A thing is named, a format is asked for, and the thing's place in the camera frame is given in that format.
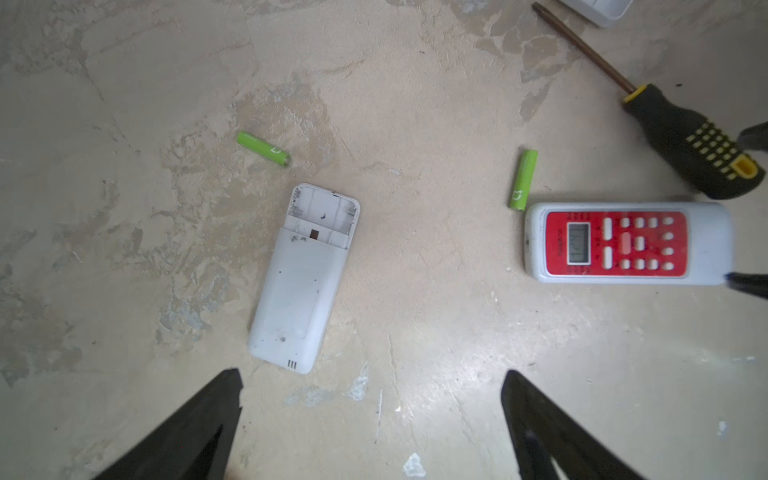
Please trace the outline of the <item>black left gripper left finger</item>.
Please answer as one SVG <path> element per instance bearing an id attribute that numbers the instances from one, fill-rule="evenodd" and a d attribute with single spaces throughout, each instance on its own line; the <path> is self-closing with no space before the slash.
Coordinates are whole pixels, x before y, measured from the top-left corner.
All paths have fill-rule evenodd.
<path id="1" fill-rule="evenodd" d="M 222 479 L 241 415 L 240 371 L 219 373 L 99 479 Z"/>

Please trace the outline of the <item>white battery cover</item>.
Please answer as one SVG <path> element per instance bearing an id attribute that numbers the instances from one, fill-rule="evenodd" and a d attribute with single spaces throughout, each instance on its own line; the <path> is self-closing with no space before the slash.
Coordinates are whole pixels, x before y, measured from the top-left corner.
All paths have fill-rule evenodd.
<path id="1" fill-rule="evenodd" d="M 611 28 L 620 20 L 632 0 L 561 0 L 561 3 L 601 28 Z"/>

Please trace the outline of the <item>black yellow screwdriver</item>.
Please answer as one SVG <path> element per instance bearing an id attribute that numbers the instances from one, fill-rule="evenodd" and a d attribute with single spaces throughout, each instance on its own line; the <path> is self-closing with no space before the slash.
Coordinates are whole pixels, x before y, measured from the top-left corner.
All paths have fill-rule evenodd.
<path id="1" fill-rule="evenodd" d="M 633 85 L 549 9 L 538 2 L 532 9 L 625 91 L 624 110 L 638 122 L 649 145 L 692 187 L 711 199 L 729 200 L 766 179 L 767 171 L 704 115 L 671 103 L 652 83 Z"/>

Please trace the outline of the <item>green battery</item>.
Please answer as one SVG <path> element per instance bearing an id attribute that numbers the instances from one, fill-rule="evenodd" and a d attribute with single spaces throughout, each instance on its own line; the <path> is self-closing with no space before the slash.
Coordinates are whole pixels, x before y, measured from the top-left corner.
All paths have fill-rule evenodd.
<path id="1" fill-rule="evenodd" d="M 524 150 L 521 154 L 509 198 L 510 209 L 517 211 L 526 209 L 537 160 L 536 150 Z"/>
<path id="2" fill-rule="evenodd" d="M 280 166 L 287 167 L 290 162 L 290 154 L 277 146 L 259 139 L 248 132 L 240 131 L 236 137 L 237 143 L 242 147 L 256 153 L 267 160 Z"/>

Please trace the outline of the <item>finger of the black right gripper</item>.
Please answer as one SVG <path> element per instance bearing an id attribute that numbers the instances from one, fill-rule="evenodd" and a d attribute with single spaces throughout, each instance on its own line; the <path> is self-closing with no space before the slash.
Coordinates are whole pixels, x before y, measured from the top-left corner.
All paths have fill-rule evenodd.
<path id="1" fill-rule="evenodd" d="M 768 122 L 742 130 L 736 140 L 743 150 L 768 151 Z"/>
<path id="2" fill-rule="evenodd" d="M 746 274 L 732 272 L 725 276 L 728 288 L 752 295 L 764 300 L 768 299 L 768 275 Z"/>

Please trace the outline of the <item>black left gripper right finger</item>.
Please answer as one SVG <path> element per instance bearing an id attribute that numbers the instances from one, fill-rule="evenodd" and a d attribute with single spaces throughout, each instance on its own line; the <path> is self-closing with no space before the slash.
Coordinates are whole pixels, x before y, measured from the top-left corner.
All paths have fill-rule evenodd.
<path id="1" fill-rule="evenodd" d="M 501 404 L 522 479 L 639 479 L 517 370 L 507 372 Z"/>

